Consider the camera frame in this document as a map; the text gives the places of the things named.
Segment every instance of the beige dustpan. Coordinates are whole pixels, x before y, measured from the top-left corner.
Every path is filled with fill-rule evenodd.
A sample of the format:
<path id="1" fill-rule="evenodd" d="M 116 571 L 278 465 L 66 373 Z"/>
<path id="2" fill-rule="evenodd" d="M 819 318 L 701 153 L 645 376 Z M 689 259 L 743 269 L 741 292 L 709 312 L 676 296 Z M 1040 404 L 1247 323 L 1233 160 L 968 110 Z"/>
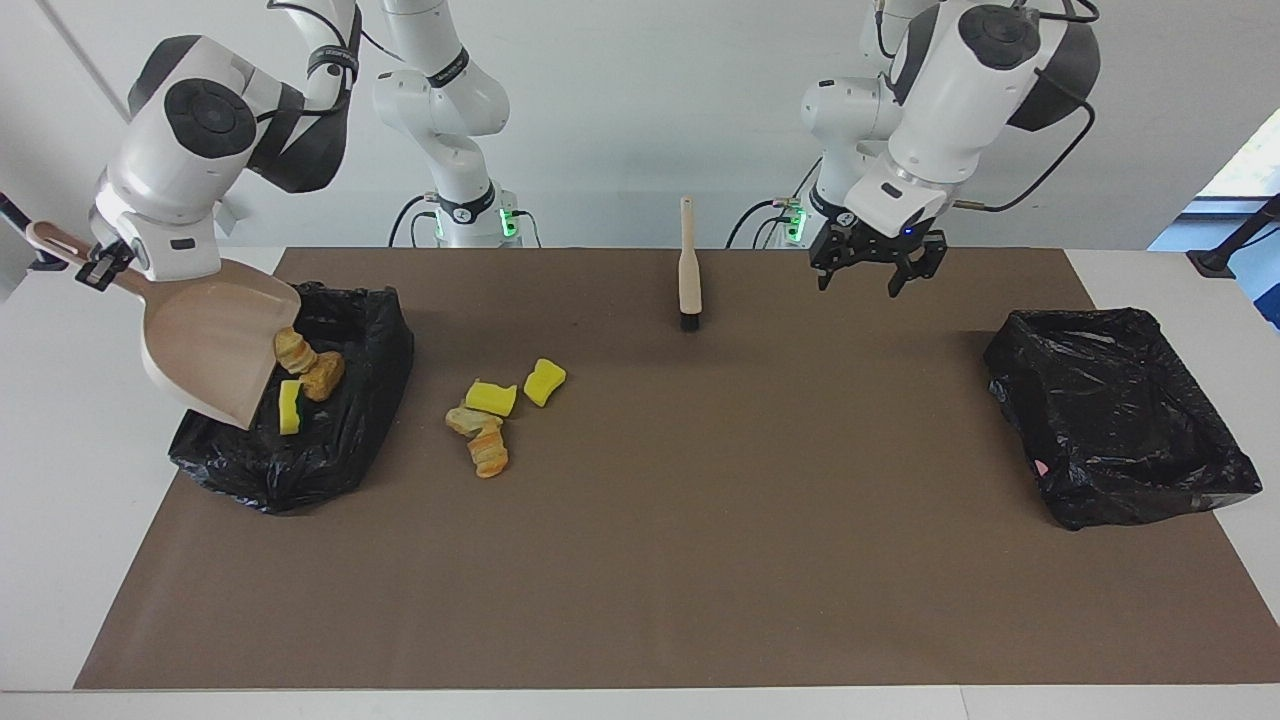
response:
<path id="1" fill-rule="evenodd" d="M 27 240 L 58 258 L 90 263 L 90 243 L 52 223 Z M 154 283 L 125 269 L 115 284 L 142 299 L 142 363 L 152 382 L 183 405 L 248 429 L 275 366 L 273 338 L 293 324 L 302 301 L 271 275 L 223 260 L 205 278 Z"/>

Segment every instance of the trash bag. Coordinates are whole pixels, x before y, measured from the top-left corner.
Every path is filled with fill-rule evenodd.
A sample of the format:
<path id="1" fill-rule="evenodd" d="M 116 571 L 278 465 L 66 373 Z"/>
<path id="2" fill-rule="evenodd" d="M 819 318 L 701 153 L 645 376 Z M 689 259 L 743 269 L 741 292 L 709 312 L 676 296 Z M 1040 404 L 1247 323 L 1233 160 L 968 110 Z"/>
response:
<path id="1" fill-rule="evenodd" d="M 1156 523 L 1262 492 L 1146 311 L 1014 313 L 984 359 L 1041 497 L 1068 529 Z"/>
<path id="2" fill-rule="evenodd" d="M 250 430 L 188 411 L 169 459 L 202 487 L 275 514 L 329 500 L 360 486 L 399 409 L 413 366 L 413 333 L 394 290 L 297 286 L 293 327 L 316 352 L 337 350 L 346 373 L 325 402 L 298 398 L 302 429 L 280 436 L 275 366 Z"/>

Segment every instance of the food item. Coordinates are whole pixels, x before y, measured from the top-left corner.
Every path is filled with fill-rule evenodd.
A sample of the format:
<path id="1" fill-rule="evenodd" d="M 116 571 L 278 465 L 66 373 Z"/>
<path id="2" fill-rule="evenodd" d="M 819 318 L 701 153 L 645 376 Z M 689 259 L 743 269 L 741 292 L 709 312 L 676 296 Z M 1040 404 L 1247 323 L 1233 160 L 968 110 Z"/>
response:
<path id="1" fill-rule="evenodd" d="M 444 414 L 444 424 L 466 438 L 476 437 L 489 423 L 497 423 L 500 427 L 502 418 L 468 407 L 454 407 Z"/>
<path id="2" fill-rule="evenodd" d="M 284 380 L 280 383 L 280 434 L 296 436 L 302 429 L 302 418 L 298 415 L 298 391 L 302 389 L 301 380 Z"/>
<path id="3" fill-rule="evenodd" d="M 275 333 L 275 360 L 280 366 L 301 375 L 316 364 L 316 351 L 293 328 L 284 328 Z"/>
<path id="4" fill-rule="evenodd" d="M 489 479 L 497 477 L 507 469 L 511 456 L 507 446 L 502 442 L 502 430 L 498 429 L 499 420 L 485 424 L 476 438 L 467 443 L 471 451 L 471 461 L 476 465 L 476 477 Z"/>
<path id="5" fill-rule="evenodd" d="M 516 407 L 516 386 L 500 387 L 476 380 L 467 391 L 463 405 L 472 410 L 506 418 Z"/>
<path id="6" fill-rule="evenodd" d="M 315 364 L 302 374 L 302 393 L 311 402 L 324 402 L 342 382 L 347 364 L 340 352 L 321 352 Z"/>
<path id="7" fill-rule="evenodd" d="M 556 363 L 541 357 L 534 364 L 534 372 L 525 379 L 525 395 L 534 405 L 547 407 L 547 398 L 556 392 L 556 388 L 564 384 L 568 373 Z"/>

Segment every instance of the white table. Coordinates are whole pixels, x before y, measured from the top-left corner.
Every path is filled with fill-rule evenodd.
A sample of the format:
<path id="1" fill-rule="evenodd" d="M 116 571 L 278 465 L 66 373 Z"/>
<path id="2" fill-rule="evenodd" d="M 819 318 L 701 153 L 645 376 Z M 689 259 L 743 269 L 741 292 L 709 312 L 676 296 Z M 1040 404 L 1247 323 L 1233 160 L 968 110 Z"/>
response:
<path id="1" fill-rule="evenodd" d="M 274 268 L 280 250 L 228 251 Z M 1181 255 L 1069 252 L 1100 307 L 1151 310 L 1263 478 L 1280 482 L 1280 336 Z M 0 717 L 1267 719 L 1280 685 L 540 692 L 69 692 L 173 478 L 183 409 L 138 363 L 141 306 L 65 274 L 0 305 Z M 49 450 L 54 443 L 55 450 Z M 51 484 L 54 479 L 64 483 Z M 1272 614 L 1280 495 L 1217 512 Z"/>

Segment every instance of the yellow sponge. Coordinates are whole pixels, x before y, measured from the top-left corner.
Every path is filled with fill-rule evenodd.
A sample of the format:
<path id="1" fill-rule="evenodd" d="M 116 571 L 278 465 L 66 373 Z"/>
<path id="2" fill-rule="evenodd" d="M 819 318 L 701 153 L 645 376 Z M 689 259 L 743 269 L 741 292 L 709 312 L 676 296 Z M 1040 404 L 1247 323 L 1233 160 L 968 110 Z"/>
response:
<path id="1" fill-rule="evenodd" d="M 556 388 L 564 384 L 568 373 L 556 363 L 543 357 L 534 365 L 534 372 L 525 379 L 525 395 L 534 405 L 547 407 L 547 398 L 556 392 Z"/>
<path id="2" fill-rule="evenodd" d="M 499 387 L 476 380 L 463 404 L 472 410 L 506 418 L 516 407 L 516 386 Z"/>
<path id="3" fill-rule="evenodd" d="M 302 418 L 298 416 L 300 392 L 302 392 L 302 380 L 284 380 L 280 383 L 282 436 L 296 436 L 302 429 Z"/>

